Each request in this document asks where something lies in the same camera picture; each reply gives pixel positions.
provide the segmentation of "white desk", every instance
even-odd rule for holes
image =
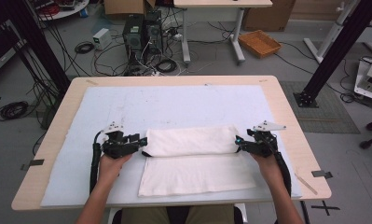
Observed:
[[[174,0],[176,7],[184,8],[183,10],[183,61],[186,64],[191,62],[189,56],[187,42],[187,28],[189,21],[200,21],[202,17],[207,18],[207,15],[215,14],[216,17],[209,21],[236,21],[234,34],[230,36],[230,41],[235,49],[238,63],[245,61],[241,47],[238,42],[239,32],[241,29],[241,20],[245,7],[271,7],[272,3],[269,0]]]
[[[313,177],[311,171],[320,170],[296,117],[285,98],[282,88],[272,76],[209,76],[209,77],[78,77],[63,98],[46,137],[34,157],[44,160],[42,165],[31,166],[12,203],[14,210],[38,210],[48,186],[54,162],[66,139],[68,130],[88,87],[131,86],[185,86],[185,85],[258,85],[268,101],[277,123],[286,124],[281,133],[282,143],[299,180],[302,197],[299,200],[327,199],[331,190],[324,177]],[[238,198],[236,203],[250,202]]]

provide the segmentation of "black metal pole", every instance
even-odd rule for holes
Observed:
[[[337,39],[324,56],[322,63],[317,68],[305,89],[300,94],[296,94],[299,106],[310,106],[314,103],[325,82],[331,77],[351,46],[353,46],[371,20],[372,0],[361,0],[357,8],[351,14],[350,19],[339,33]]]
[[[70,80],[66,76],[54,52],[49,46],[46,38],[38,28],[30,8],[25,0],[2,0],[0,8],[16,26],[22,38],[24,38],[41,64],[46,69],[49,77],[54,82],[59,97],[62,98],[70,86]]]

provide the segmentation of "black tape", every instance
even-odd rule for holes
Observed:
[[[44,163],[44,160],[35,160],[35,161],[29,162],[29,166],[43,165],[43,163]]]
[[[312,171],[311,174],[314,177],[324,176],[325,179],[328,179],[328,178],[333,177],[333,175],[331,174],[331,172],[325,172],[324,170],[321,170],[321,171]]]
[[[21,166],[21,170],[23,170],[23,171],[28,171],[28,170],[29,170],[29,167],[31,167],[31,166],[36,166],[36,165],[43,165],[43,163],[44,163],[44,160],[35,160],[35,161],[30,161],[30,162],[29,162],[29,165],[27,165],[27,164],[23,164],[23,165]]]

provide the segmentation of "white towel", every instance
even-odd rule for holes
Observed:
[[[235,153],[238,130],[233,125],[147,130],[148,145],[143,152],[152,157],[177,157],[190,155],[215,155]]]
[[[255,187],[244,158],[235,153],[234,126],[149,130],[139,196],[168,196]]]

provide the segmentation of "computer tower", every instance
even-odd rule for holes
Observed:
[[[161,11],[149,11],[145,16],[148,48],[151,54],[160,54],[163,49]]]
[[[145,40],[145,16],[143,14],[130,14],[125,21],[122,36],[129,59],[129,65],[145,64],[148,49]]]

